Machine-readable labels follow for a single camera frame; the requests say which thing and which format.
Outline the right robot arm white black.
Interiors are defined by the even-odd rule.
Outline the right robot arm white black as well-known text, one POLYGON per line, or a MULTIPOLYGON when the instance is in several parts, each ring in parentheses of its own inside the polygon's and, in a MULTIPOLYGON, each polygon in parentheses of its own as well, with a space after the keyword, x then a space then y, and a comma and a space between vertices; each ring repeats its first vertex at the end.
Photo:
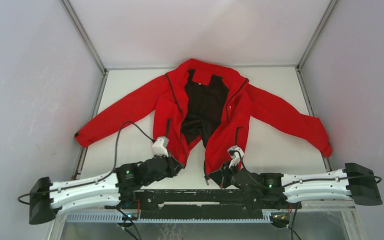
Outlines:
POLYGON ((383 200, 378 184, 381 177, 357 163, 316 174, 255 173, 227 162, 218 171, 205 175, 221 189, 234 186, 275 208, 315 200, 352 200, 360 206, 380 206, 383 200))

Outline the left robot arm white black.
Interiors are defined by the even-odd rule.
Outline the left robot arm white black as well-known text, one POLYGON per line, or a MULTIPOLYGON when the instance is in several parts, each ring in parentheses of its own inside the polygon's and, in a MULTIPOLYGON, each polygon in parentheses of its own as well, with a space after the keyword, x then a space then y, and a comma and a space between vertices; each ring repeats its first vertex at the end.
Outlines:
POLYGON ((58 214, 97 206, 133 207, 141 187, 178 175, 184 165, 171 155, 126 163, 95 177, 52 182, 49 177, 36 181, 28 193, 29 224, 40 225, 58 214))

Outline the red jacket black lining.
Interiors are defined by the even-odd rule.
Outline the red jacket black lining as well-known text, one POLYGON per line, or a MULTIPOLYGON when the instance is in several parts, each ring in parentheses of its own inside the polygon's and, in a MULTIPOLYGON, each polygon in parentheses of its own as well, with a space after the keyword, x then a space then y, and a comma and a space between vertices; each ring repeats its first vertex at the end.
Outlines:
POLYGON ((154 113, 153 136, 167 137, 168 150, 184 167, 190 151, 203 143, 204 176, 229 164, 230 147, 246 148, 251 118, 308 141, 325 157, 333 152, 319 118, 302 114, 284 99, 251 85, 232 68, 197 59, 119 99, 74 137, 88 147, 150 113, 154 113))

